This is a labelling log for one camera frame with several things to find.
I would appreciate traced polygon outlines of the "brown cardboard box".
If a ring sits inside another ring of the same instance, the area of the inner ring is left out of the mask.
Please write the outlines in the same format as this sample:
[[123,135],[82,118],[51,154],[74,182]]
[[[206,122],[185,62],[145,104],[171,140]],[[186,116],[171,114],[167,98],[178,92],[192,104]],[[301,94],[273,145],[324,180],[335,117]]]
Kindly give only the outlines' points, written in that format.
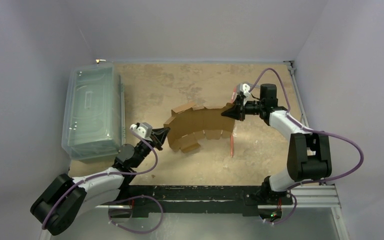
[[173,108],[171,117],[163,125],[170,128],[169,147],[174,152],[188,153],[200,148],[200,140],[230,139],[235,120],[222,116],[222,112],[231,107],[230,102],[225,106],[201,106],[190,102]]

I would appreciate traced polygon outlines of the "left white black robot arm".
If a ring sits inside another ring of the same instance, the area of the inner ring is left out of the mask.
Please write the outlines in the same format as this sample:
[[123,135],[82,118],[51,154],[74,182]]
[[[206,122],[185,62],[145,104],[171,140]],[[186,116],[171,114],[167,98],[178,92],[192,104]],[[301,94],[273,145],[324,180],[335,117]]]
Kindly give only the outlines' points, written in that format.
[[[170,132],[170,127],[153,128],[146,122],[134,123],[130,133],[138,138],[136,145],[124,144],[114,164],[98,173],[82,177],[58,175],[30,207],[30,213],[51,235],[64,232],[82,213],[101,204],[118,205],[129,199],[129,184],[137,175],[151,172],[159,161],[157,151]],[[154,154],[155,164],[144,171],[135,171],[143,160]]]

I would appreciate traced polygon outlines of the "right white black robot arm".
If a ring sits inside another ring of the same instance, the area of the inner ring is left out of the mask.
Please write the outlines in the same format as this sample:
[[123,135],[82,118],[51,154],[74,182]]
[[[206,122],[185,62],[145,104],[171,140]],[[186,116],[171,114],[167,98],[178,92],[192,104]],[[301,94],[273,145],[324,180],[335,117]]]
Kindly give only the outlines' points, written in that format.
[[329,137],[306,130],[285,107],[279,106],[276,85],[261,84],[259,99],[249,100],[251,96],[251,86],[239,84],[233,106],[221,115],[238,121],[244,121],[247,115],[259,116],[281,133],[289,146],[285,169],[267,176],[259,190],[249,197],[254,201],[276,204],[294,184],[329,177],[332,173]]

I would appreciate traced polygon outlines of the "clear plastic storage bin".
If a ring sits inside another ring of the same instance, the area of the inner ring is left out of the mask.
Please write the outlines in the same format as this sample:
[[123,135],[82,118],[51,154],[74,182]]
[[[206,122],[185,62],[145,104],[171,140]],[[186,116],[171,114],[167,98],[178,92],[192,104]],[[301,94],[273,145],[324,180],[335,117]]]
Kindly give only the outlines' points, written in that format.
[[61,146],[71,160],[116,155],[125,142],[124,86],[111,62],[74,68],[69,77]]

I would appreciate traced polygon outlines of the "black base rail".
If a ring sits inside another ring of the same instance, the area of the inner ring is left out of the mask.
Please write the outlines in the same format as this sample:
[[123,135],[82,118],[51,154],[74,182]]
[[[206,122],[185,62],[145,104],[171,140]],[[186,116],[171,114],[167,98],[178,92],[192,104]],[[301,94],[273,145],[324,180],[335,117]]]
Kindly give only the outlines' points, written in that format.
[[257,185],[130,185],[120,191],[111,205],[132,207],[134,218],[150,213],[241,214],[269,217],[270,210],[293,206],[285,193],[261,197]]

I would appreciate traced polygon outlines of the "aluminium frame rail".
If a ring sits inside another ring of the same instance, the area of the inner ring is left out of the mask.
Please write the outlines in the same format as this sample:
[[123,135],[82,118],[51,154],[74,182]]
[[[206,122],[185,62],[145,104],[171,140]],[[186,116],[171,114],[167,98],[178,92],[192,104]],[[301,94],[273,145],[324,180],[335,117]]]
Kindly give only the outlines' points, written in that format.
[[[297,186],[296,188],[288,190],[286,196],[292,199],[292,206],[284,208],[279,205],[277,209],[269,210],[269,217],[263,214],[260,214],[259,217],[261,217],[265,223],[275,225],[287,219],[287,215],[282,213],[282,211],[286,209],[290,209],[291,212],[294,212],[297,208],[334,209],[340,207],[337,190],[333,185]],[[120,210],[130,213],[131,217],[133,217],[132,207],[126,205],[111,205],[110,202],[107,202],[90,210],[93,209],[107,209],[109,210],[110,214],[113,214],[115,210]],[[47,230],[43,230],[39,238],[41,240],[49,240],[52,236],[56,235],[51,235]]]

